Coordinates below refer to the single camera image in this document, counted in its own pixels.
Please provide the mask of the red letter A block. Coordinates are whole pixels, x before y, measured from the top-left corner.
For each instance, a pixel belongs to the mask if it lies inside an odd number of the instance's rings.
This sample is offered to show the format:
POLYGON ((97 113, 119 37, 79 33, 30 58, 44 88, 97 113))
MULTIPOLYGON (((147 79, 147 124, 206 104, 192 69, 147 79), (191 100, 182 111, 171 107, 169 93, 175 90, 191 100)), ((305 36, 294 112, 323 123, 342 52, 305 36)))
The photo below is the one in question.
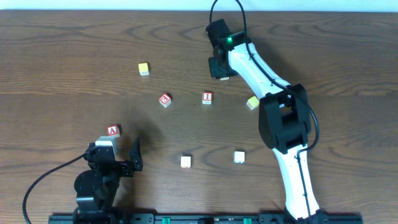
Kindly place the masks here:
POLYGON ((118 125, 108 126, 106 128, 106 131, 107 131, 107 135, 110 137, 118 138, 121 135, 118 125))

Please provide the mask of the red letter I block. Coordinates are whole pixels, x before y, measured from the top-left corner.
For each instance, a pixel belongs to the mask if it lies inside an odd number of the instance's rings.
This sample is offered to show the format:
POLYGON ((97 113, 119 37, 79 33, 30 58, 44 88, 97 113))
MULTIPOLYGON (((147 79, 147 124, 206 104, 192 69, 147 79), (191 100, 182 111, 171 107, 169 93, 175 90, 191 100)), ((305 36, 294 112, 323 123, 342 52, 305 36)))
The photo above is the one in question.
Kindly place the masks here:
POLYGON ((213 101, 213 94, 212 92, 203 92, 202 93, 202 104, 203 105, 210 105, 213 101))

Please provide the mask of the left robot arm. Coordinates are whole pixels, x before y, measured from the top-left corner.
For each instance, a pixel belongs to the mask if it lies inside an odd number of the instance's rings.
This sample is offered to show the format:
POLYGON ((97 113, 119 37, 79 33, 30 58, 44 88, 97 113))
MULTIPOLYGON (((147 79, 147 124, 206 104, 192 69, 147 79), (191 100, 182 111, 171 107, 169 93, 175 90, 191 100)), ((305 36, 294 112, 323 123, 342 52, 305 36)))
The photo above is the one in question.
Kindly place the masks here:
POLYGON ((136 138, 129 150, 129 160, 117 161, 115 138, 101 136, 91 142, 83 154, 89 170, 82 172, 74 182, 77 211, 73 223, 128 223, 129 220, 113 207, 119 183, 123 177, 133 177, 141 171, 143 161, 140 139, 136 138))

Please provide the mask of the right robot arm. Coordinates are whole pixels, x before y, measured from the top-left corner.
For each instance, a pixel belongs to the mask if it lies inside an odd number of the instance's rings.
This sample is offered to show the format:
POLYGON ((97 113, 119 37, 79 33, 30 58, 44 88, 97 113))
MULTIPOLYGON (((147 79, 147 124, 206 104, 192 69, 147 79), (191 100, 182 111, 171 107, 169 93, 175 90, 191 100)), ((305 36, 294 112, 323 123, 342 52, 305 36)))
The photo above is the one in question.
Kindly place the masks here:
POLYGON ((307 163, 311 131, 307 94, 292 86, 263 61, 244 32, 207 32, 214 56, 211 75, 222 79, 240 75, 259 98, 259 132, 279 163, 286 193, 285 207, 297 221, 310 222, 319 210, 307 163))

